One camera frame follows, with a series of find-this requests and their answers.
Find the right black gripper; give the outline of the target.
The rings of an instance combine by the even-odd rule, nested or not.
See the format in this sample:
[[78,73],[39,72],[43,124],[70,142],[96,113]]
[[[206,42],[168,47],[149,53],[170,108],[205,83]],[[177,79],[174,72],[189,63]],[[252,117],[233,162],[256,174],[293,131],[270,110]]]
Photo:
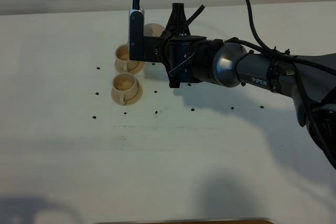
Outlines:
[[181,83],[217,84],[213,61],[223,46],[223,41],[190,36],[189,28],[184,26],[186,21],[184,4],[173,3],[169,21],[161,37],[145,36],[143,59],[164,65],[170,88],[179,88]]

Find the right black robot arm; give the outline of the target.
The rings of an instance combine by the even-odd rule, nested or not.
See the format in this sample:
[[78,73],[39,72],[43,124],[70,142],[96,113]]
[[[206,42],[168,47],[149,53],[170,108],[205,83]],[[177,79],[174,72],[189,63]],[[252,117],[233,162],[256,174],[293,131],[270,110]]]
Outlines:
[[188,29],[184,6],[173,4],[166,26],[146,24],[145,48],[165,67],[169,85],[207,82],[233,88],[251,84],[292,98],[297,120],[306,127],[331,165],[335,165],[335,55],[293,56],[289,51],[233,37],[208,40]]

